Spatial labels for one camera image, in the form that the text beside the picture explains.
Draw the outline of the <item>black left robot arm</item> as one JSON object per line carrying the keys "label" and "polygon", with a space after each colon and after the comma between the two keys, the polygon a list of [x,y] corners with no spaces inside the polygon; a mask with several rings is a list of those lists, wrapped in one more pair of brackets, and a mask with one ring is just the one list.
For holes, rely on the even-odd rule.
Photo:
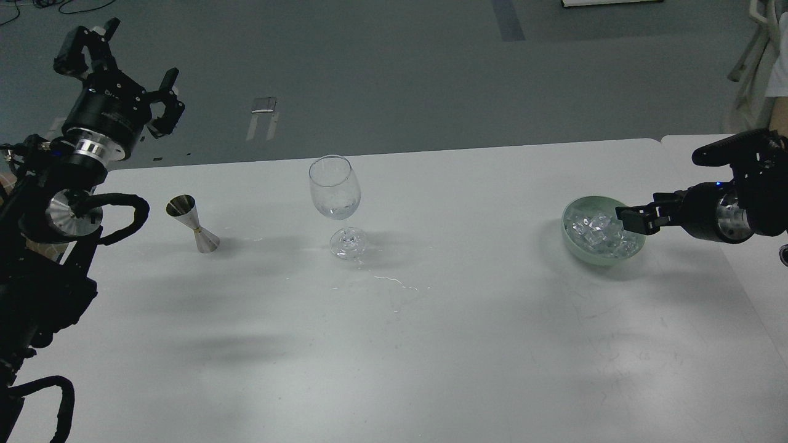
{"label": "black left robot arm", "polygon": [[79,26],[65,38],[54,71],[81,81],[81,93],[59,137],[29,135],[2,145],[15,177],[2,192],[2,441],[8,441],[27,396],[61,390],[53,442],[71,432],[75,389],[52,375],[20,385],[23,362],[79,322],[97,296],[88,276],[99,246],[138,232],[150,213],[136,194],[96,194],[111,162],[132,156],[143,130],[170,135],[185,112],[174,92],[179,70],[147,89],[124,73],[111,53],[118,18],[102,27]]}

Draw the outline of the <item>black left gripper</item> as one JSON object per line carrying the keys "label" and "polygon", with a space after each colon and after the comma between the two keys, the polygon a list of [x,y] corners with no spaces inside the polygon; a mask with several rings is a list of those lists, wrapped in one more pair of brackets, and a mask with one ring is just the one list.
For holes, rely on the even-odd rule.
{"label": "black left gripper", "polygon": [[[144,126],[154,138],[171,135],[180,121],[185,104],[175,93],[178,68],[165,72],[158,90],[142,87],[118,70],[109,42],[121,20],[113,17],[102,27],[79,26],[70,31],[53,61],[56,73],[81,81],[81,93],[61,126],[62,135],[79,140],[97,140],[107,159],[130,159]],[[164,110],[152,118],[150,105]]]}

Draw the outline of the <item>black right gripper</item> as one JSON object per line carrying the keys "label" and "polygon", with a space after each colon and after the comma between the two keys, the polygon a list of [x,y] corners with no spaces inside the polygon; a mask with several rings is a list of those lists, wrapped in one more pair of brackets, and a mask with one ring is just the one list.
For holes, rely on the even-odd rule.
{"label": "black right gripper", "polygon": [[739,206],[734,185],[701,183],[673,193],[654,193],[655,204],[617,206],[616,216],[624,230],[654,235],[665,225],[678,225],[690,236],[705,241],[740,244],[754,236],[747,211]]}

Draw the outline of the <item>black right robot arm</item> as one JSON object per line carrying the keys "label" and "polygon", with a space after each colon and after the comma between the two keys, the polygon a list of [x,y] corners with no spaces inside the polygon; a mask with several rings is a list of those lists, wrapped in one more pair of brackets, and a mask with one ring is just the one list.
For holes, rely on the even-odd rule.
{"label": "black right robot arm", "polygon": [[691,159],[696,166],[728,166],[732,179],[654,193],[642,206],[616,207],[625,230],[649,236],[679,226],[693,238],[725,244],[786,232],[785,150],[771,143],[759,148],[713,143],[695,149]]}

